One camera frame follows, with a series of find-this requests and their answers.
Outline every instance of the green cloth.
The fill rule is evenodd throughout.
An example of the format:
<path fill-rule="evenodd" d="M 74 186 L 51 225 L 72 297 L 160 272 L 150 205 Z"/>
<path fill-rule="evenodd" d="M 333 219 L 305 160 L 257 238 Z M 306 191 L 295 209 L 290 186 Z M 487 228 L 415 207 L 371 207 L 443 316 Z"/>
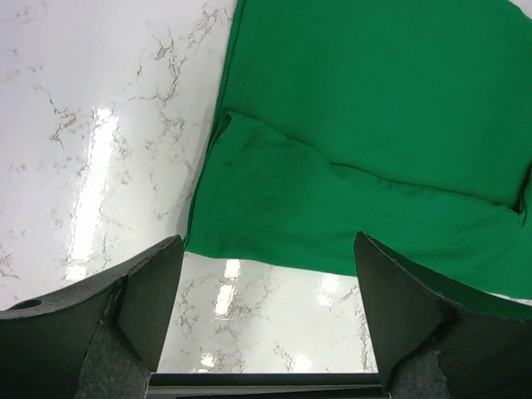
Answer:
<path fill-rule="evenodd" d="M 361 230 L 532 298 L 531 71 L 506 0 L 241 0 L 187 249 L 353 274 Z"/>

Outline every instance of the marble table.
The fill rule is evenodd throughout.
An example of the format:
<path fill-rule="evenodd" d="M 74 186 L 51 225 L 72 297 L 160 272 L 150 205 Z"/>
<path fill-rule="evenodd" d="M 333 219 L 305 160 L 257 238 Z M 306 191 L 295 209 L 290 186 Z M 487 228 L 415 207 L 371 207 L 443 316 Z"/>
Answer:
<path fill-rule="evenodd" d="M 233 10 L 2 1 L 0 310 L 185 233 Z M 357 280 L 186 254 L 159 371 L 375 372 Z"/>

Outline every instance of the glossy surface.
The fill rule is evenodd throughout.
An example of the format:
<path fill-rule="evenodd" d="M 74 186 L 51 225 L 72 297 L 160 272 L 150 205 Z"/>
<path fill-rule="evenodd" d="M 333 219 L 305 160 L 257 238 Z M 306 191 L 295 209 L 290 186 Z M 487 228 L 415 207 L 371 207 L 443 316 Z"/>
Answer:
<path fill-rule="evenodd" d="M 0 309 L 185 232 L 233 9 L 2 1 Z M 374 370 L 355 278 L 186 254 L 160 371 Z"/>

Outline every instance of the green fabric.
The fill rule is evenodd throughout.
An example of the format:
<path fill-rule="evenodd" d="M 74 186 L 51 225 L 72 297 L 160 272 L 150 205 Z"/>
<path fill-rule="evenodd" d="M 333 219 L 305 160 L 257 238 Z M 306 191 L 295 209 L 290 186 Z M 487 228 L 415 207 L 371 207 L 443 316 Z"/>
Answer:
<path fill-rule="evenodd" d="M 473 287 L 532 298 L 532 22 L 517 7 L 237 11 L 188 250 L 353 274 L 362 230 Z"/>

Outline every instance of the screw hole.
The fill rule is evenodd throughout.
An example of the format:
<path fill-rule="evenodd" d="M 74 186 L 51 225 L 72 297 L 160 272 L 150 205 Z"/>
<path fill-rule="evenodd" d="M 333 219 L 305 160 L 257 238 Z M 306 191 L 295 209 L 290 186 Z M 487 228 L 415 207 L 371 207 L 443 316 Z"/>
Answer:
<path fill-rule="evenodd" d="M 39 306 L 41 303 L 42 303 L 41 299 L 28 299 L 27 301 L 17 303 L 15 306 L 10 308 L 9 310 L 35 308 L 36 306 Z"/>

